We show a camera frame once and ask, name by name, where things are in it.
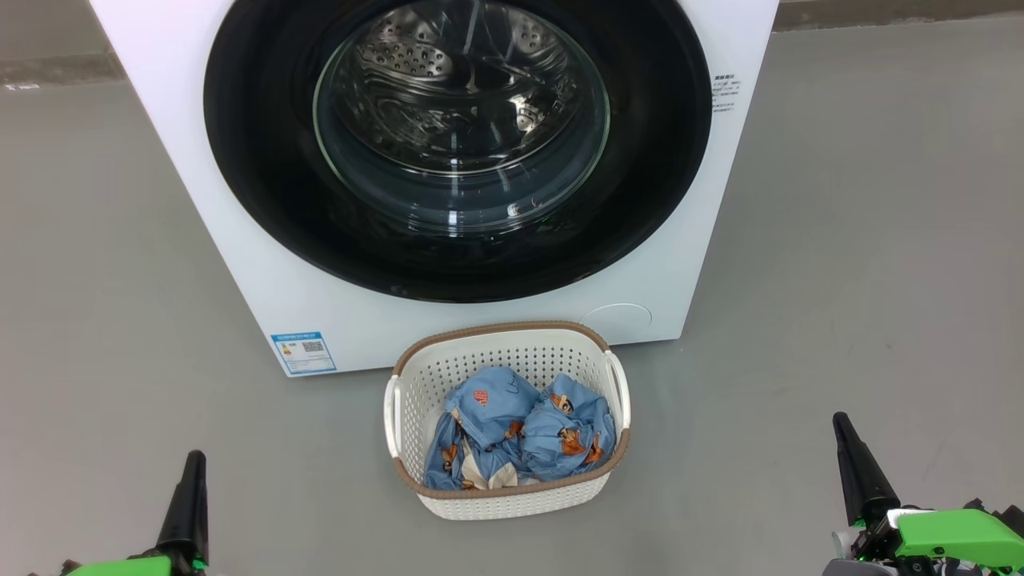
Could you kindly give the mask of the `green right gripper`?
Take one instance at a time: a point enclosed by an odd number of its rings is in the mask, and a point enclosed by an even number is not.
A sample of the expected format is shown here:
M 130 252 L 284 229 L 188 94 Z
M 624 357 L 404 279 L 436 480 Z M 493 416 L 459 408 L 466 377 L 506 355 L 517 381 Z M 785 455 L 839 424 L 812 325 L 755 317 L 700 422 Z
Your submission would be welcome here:
M 831 426 L 848 522 L 834 532 L 837 557 L 826 575 L 1020 575 L 1023 513 L 988 511 L 980 500 L 963 508 L 903 507 L 891 482 L 845 412 Z

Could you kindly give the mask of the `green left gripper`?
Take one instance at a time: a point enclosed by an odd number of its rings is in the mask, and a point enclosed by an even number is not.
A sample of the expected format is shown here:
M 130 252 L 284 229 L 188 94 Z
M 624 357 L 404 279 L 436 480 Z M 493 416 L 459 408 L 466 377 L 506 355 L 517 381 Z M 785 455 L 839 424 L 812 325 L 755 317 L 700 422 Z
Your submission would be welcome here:
M 156 548 L 161 553 L 95 564 L 66 560 L 55 575 L 206 575 L 210 562 L 207 457 L 200 450 L 186 457 Z

